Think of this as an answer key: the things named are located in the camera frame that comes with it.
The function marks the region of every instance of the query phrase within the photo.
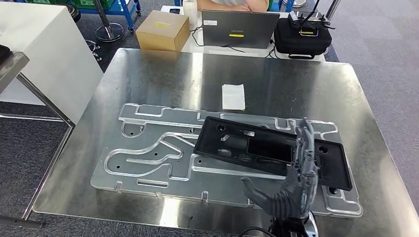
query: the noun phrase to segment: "aluminum plate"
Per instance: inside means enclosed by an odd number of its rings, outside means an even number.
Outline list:
[[[207,116],[288,133],[295,133],[299,120],[124,104],[91,184],[115,192],[259,208],[244,195],[241,177],[251,177],[255,185],[268,194],[276,193],[285,177],[193,154]],[[316,138],[342,143],[334,123],[310,122]],[[318,187],[312,206],[314,214],[362,215],[350,167],[349,172],[353,184],[349,192],[338,190],[337,194],[332,194],[328,187]]]

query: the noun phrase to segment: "white paper napkin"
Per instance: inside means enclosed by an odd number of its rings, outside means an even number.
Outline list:
[[[245,105],[245,88],[241,85],[222,86],[223,109],[224,110],[244,110]]]

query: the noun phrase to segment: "person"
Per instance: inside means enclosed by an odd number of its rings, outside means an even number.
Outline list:
[[[198,10],[266,12],[269,0],[197,0]]]

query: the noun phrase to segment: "robotic hand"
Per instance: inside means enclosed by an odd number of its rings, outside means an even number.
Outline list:
[[[269,196],[243,177],[245,195],[274,217],[271,232],[277,236],[318,237],[314,216],[310,212],[316,196],[319,169],[314,163],[314,130],[305,118],[296,128],[297,148],[279,193]]]

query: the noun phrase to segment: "yellow label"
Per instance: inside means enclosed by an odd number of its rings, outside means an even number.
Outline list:
[[[310,32],[310,31],[300,31],[300,34],[306,34],[306,35],[313,35],[314,32]]]
[[[245,35],[235,35],[235,34],[230,34],[230,37],[240,37],[243,38]]]
[[[157,27],[163,27],[163,28],[169,27],[169,25],[162,24],[162,23],[154,23],[154,25],[157,26]]]

